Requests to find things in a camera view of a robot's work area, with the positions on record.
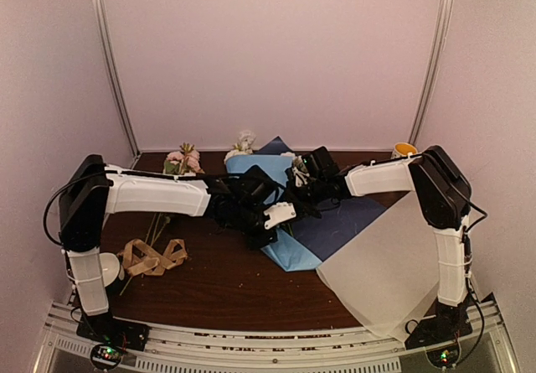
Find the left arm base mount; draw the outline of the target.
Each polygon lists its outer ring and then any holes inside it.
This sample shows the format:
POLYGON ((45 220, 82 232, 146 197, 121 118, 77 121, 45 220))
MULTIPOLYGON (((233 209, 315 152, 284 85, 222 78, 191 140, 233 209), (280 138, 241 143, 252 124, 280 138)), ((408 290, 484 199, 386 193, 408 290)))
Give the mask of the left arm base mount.
POLYGON ((90 363, 107 372, 119 366, 129 350, 144 351, 150 327, 146 324, 115 318, 111 312, 89 316, 81 306, 70 311, 78 324, 76 334, 94 342, 90 350, 90 363))

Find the pale rose leafy stem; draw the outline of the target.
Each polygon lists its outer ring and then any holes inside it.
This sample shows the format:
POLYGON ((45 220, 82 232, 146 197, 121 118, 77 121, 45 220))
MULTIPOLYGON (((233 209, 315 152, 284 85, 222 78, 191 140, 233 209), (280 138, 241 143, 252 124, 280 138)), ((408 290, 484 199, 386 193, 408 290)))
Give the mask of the pale rose leafy stem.
POLYGON ((281 153, 281 156, 291 159, 291 171, 294 175, 309 175, 307 171, 307 166, 305 165, 305 161, 302 158, 302 155, 296 155, 292 152, 284 152, 281 153))

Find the white fake flower long stem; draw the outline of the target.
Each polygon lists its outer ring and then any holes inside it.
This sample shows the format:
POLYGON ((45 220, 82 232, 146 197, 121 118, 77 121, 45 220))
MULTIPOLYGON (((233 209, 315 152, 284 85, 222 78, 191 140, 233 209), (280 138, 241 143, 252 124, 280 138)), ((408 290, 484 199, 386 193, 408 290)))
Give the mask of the white fake flower long stem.
POLYGON ((252 154, 254 152, 253 144, 255 143, 255 140, 256 134, 251 130, 243 130, 239 132, 236 143, 224 156, 224 164, 227 164, 233 157, 252 154))

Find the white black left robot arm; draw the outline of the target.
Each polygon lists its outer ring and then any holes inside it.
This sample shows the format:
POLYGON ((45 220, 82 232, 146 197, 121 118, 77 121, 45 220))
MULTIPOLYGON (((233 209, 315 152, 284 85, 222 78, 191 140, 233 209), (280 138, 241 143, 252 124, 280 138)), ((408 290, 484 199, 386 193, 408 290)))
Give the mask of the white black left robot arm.
POLYGON ((90 155, 58 192, 59 243, 66 253, 89 331, 103 343, 120 336, 102 277, 101 231, 107 215, 126 212, 210 216, 265 246, 297 216, 285 188, 257 166, 238 174, 180 176, 106 164, 90 155))

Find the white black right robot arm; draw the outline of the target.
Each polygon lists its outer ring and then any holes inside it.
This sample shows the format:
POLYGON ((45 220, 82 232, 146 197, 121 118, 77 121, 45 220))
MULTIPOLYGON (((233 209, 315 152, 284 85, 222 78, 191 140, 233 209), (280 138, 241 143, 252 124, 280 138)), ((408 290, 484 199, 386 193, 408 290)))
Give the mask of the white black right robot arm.
POLYGON ((389 192, 413 192, 421 214, 432 227, 439 264, 440 303, 457 307, 466 298, 472 256, 465 243, 469 231, 472 188, 439 145, 402 158, 370 160, 339 168, 325 147, 297 157, 286 169, 289 198, 318 217, 317 204, 333 199, 389 192))

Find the blue wrapping paper sheet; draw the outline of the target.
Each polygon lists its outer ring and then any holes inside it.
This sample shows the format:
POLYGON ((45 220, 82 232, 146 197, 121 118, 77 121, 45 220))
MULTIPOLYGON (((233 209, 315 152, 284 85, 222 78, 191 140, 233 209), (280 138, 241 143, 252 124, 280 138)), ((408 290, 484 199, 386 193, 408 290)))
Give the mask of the blue wrapping paper sheet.
MULTIPOLYGON (((276 137, 255 153, 239 149, 227 152, 224 164, 230 174, 257 165, 276 182, 286 184, 286 170, 293 159, 291 149, 276 137)), ((320 209, 320 219, 307 216, 278 226, 276 241, 261 248, 285 272, 316 269, 386 211, 368 197, 353 197, 339 206, 327 200, 320 209)))

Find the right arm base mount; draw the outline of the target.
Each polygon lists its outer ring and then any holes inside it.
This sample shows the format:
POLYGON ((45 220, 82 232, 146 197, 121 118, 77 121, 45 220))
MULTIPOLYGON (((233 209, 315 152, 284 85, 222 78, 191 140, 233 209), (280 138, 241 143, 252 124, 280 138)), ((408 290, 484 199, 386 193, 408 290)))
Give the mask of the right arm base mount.
POLYGON ((472 333, 464 305, 452 307, 438 303, 435 315, 423 318, 414 328, 410 320, 405 325, 408 334, 405 348, 425 348, 427 360, 438 369, 455 368, 461 361, 460 337, 472 333))

